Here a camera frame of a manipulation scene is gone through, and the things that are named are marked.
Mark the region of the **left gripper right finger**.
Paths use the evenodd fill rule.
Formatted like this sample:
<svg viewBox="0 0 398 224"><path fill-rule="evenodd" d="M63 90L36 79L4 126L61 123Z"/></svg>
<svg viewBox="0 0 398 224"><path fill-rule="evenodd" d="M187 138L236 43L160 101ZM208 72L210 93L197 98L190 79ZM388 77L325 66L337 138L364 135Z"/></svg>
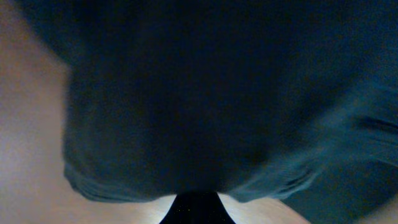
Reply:
<svg viewBox="0 0 398 224"><path fill-rule="evenodd" d="M216 192L203 192L200 194L197 223L235 224Z"/></svg>

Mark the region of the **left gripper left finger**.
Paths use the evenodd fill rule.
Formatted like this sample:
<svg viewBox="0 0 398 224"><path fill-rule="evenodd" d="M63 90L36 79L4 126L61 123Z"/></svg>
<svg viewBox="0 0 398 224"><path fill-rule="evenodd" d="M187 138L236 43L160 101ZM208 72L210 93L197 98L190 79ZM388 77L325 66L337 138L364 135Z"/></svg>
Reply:
<svg viewBox="0 0 398 224"><path fill-rule="evenodd" d="M193 193L177 195L170 209L159 224L195 224L197 195Z"/></svg>

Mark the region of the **dark green t-shirt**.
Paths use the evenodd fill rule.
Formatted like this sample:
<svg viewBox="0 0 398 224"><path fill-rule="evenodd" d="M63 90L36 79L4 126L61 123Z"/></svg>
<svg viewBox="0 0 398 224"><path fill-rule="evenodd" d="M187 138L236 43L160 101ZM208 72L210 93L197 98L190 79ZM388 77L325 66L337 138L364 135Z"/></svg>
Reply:
<svg viewBox="0 0 398 224"><path fill-rule="evenodd" d="M20 1L70 67L94 202L216 192L353 223L397 194L396 1Z"/></svg>

